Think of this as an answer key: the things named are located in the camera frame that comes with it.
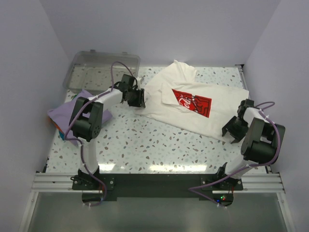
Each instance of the purple cloth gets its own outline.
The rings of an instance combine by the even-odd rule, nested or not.
[[[86,90],[82,89],[82,91],[72,101],[66,102],[56,109],[47,111],[48,116],[59,126],[59,128],[63,131],[63,133],[65,133],[69,127],[69,122],[75,106],[75,102],[76,99],[79,97],[90,98],[93,97],[93,95],[91,95],[91,93],[87,92]],[[112,114],[108,110],[105,110],[103,112],[102,123],[106,122],[111,118]],[[72,131],[69,132],[68,137],[75,138],[73,136]]]

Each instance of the wire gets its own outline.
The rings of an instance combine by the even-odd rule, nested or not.
[[[271,101],[267,101],[267,102],[263,102],[261,104],[258,104],[255,107],[259,107],[260,105],[265,105],[265,104],[270,104],[270,105],[268,105],[268,106],[266,106],[264,108],[261,108],[262,110],[268,109],[268,108],[274,106],[276,103],[274,101],[272,101],[272,102]]]
[[[75,121],[78,119],[78,117],[81,115],[81,113],[84,111],[84,109],[89,105],[91,104],[92,102],[96,101],[98,98],[106,95],[106,94],[109,94],[110,92],[113,91],[114,89],[114,77],[112,75],[112,67],[114,64],[116,63],[120,63],[122,64],[123,66],[126,67],[126,69],[128,69],[128,71],[130,72],[130,74],[133,76],[131,70],[122,62],[120,61],[115,61],[112,65],[111,65],[111,81],[112,81],[112,86],[111,86],[111,90],[110,91],[106,91],[104,93],[101,93],[99,95],[97,95],[94,99],[88,101],[85,105],[82,106],[82,108],[78,111],[78,113],[76,114],[76,116],[74,117],[74,119],[72,120],[72,122],[69,124],[69,127],[67,129],[67,131],[65,132],[65,135],[64,135],[64,139],[67,140],[67,141],[78,141],[80,143],[80,148],[81,148],[81,160],[82,160],[82,164],[83,166],[85,167],[86,171],[88,172],[88,174],[93,178],[95,179],[96,181],[98,181],[101,185],[102,185],[102,189],[104,189],[104,195],[103,197],[101,198],[101,201],[100,202],[97,202],[95,204],[91,204],[89,203],[88,206],[96,206],[96,205],[99,205],[101,204],[102,201],[104,201],[106,199],[106,196],[107,196],[107,188],[106,188],[106,185],[103,183],[103,181],[101,181],[100,179],[96,178],[91,172],[90,170],[88,169],[86,163],[85,163],[85,160],[84,160],[84,143],[82,142],[82,140],[78,139],[78,138],[68,138],[68,134],[70,132],[70,130],[72,129],[72,126],[74,125]]]
[[[218,183],[220,183],[220,182],[222,182],[222,181],[224,181],[224,180],[230,178],[231,176],[233,176],[233,175],[235,175],[235,174],[237,174],[237,173],[239,173],[239,172],[241,172],[241,171],[243,171],[243,170],[245,170],[245,169],[247,169],[247,168],[259,167],[259,166],[268,166],[268,165],[272,164],[274,161],[276,161],[276,159],[277,159],[278,156],[279,156],[280,148],[281,148],[281,139],[280,139],[280,135],[279,135],[278,128],[276,127],[276,125],[275,125],[275,123],[274,123],[273,121],[271,121],[270,119],[268,119],[268,117],[265,116],[265,115],[263,114],[262,110],[259,111],[259,114],[260,114],[266,121],[268,121],[268,122],[272,125],[272,127],[274,128],[274,130],[275,130],[275,132],[276,132],[276,135],[277,135],[277,145],[278,145],[278,147],[277,147],[276,153],[275,153],[274,157],[271,159],[271,161],[269,161],[269,162],[267,162],[267,163],[263,163],[263,164],[251,164],[251,165],[249,165],[249,166],[247,166],[247,167],[240,168],[239,170],[234,171],[232,174],[227,175],[227,176],[223,177],[223,178],[220,179],[220,180],[214,181],[214,182],[209,183],[209,184],[206,184],[206,185],[196,186],[196,187],[189,188],[189,191],[191,191],[191,192],[193,192],[193,193],[196,193],[196,194],[198,194],[198,195],[200,195],[200,196],[202,196],[202,197],[205,197],[206,199],[210,200],[211,202],[213,202],[213,203],[215,203],[215,204],[217,204],[217,205],[219,205],[219,206],[224,207],[224,205],[218,204],[214,199],[212,199],[212,198],[206,196],[206,195],[203,194],[203,193],[200,193],[200,192],[196,191],[196,189],[206,188],[206,187],[209,187],[209,186],[218,184]]]

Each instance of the purple cable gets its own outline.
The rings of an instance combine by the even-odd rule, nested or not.
[[[272,163],[278,158],[278,155],[279,155],[279,152],[280,152],[280,148],[281,148],[280,135],[279,135],[279,131],[278,131],[276,125],[273,123],[273,121],[269,120],[268,117],[266,117],[266,116],[263,114],[262,110],[259,111],[259,114],[260,114],[266,121],[268,121],[268,122],[273,126],[273,128],[274,128],[274,130],[275,130],[275,132],[276,132],[276,135],[277,135],[278,148],[277,148],[277,150],[276,150],[275,156],[272,158],[271,161],[269,161],[269,162],[267,162],[267,163],[263,163],[263,164],[252,164],[252,165],[250,165],[249,167],[268,166],[268,165],[272,164]],[[201,188],[205,188],[205,187],[209,187],[209,186],[218,184],[218,183],[220,183],[220,182],[222,182],[222,181],[224,181],[224,180],[230,178],[231,176],[233,176],[233,175],[235,175],[235,174],[237,174],[237,173],[239,173],[239,172],[241,172],[241,171],[243,171],[243,170],[245,170],[245,169],[247,169],[247,168],[249,168],[249,167],[243,167],[243,168],[241,168],[241,169],[239,169],[239,170],[237,170],[237,171],[234,171],[232,174],[227,175],[226,177],[224,177],[224,178],[222,178],[222,179],[220,179],[220,180],[217,180],[217,181],[215,181],[215,182],[212,182],[212,183],[209,183],[209,184],[206,184],[206,185],[202,185],[202,186],[197,186],[197,187],[189,188],[189,191],[191,191],[191,192],[193,192],[193,193],[196,193],[196,194],[198,194],[198,195],[200,195],[200,196],[202,196],[202,197],[205,197],[205,198],[207,198],[208,200],[210,200],[211,202],[214,202],[214,203],[218,204],[214,199],[212,199],[212,198],[206,196],[206,195],[203,194],[203,193],[200,193],[200,192],[196,191],[196,189],[201,189]]]
[[[267,101],[267,102],[263,102],[263,103],[261,103],[261,104],[258,104],[258,105],[256,105],[255,107],[259,107],[260,105],[265,105],[265,104],[270,104],[270,105],[268,105],[268,106],[266,106],[266,107],[264,107],[264,108],[261,108],[262,110],[265,110],[265,109],[268,109],[268,108],[270,108],[270,107],[272,107],[272,106],[274,106],[275,105],[275,102],[274,101]]]
[[[112,66],[111,66],[111,80],[112,80],[112,86],[111,86],[111,91],[110,91],[110,92],[112,92],[112,90],[114,89],[114,78],[113,78],[113,75],[112,75],[112,67],[113,67],[113,65],[114,65],[115,63],[120,63],[120,64],[122,64],[123,66],[125,66],[125,67],[128,69],[128,71],[130,72],[130,74],[133,76],[131,70],[130,70],[124,63],[119,62],[119,61],[115,61],[115,62],[112,64]],[[80,140],[80,139],[78,139],[78,138],[68,138],[67,136],[68,136],[69,131],[72,129],[72,126],[74,125],[75,121],[76,121],[77,118],[81,115],[81,113],[83,112],[83,110],[84,110],[89,104],[91,104],[92,102],[94,102],[94,101],[97,100],[98,98],[100,98],[100,97],[102,97],[102,96],[104,96],[104,95],[106,95],[106,94],[108,94],[108,93],[110,93],[110,92],[101,93],[101,94],[97,95],[94,99],[88,101],[85,105],[83,105],[82,108],[81,108],[81,109],[79,110],[79,112],[77,113],[77,115],[76,115],[76,116],[74,117],[74,119],[72,120],[72,122],[70,123],[70,125],[69,125],[69,127],[68,127],[68,129],[67,129],[67,131],[66,131],[66,133],[65,133],[65,135],[64,135],[64,139],[65,139],[65,140],[67,140],[67,141],[73,141],[73,140],[74,140],[74,141],[78,141],[78,142],[81,144],[81,160],[82,160],[82,163],[83,163],[83,165],[84,165],[86,171],[88,172],[88,174],[89,174],[93,179],[95,179],[96,181],[98,181],[100,184],[102,184],[102,185],[104,186],[104,196],[103,196],[103,198],[101,198],[101,201],[100,201],[100,202],[97,202],[97,203],[95,203],[95,204],[89,203],[88,206],[96,206],[96,205],[101,204],[101,202],[104,201],[105,198],[106,198],[106,195],[107,195],[107,187],[106,187],[106,185],[103,183],[103,181],[101,181],[100,179],[96,178],[96,177],[90,172],[90,170],[88,169],[88,167],[86,166],[85,160],[84,160],[84,149],[83,149],[84,143],[82,142],[82,140]]]
[[[112,67],[114,66],[114,64],[122,64],[123,66],[126,67],[126,69],[129,71],[129,73],[131,74],[131,76],[133,76],[133,73],[131,72],[131,70],[127,67],[127,65],[125,65],[123,62],[120,62],[120,61],[115,61],[112,65],[111,65],[111,77],[112,77],[112,87],[111,87],[111,91],[114,89],[114,77],[113,77],[113,74],[112,74]]]

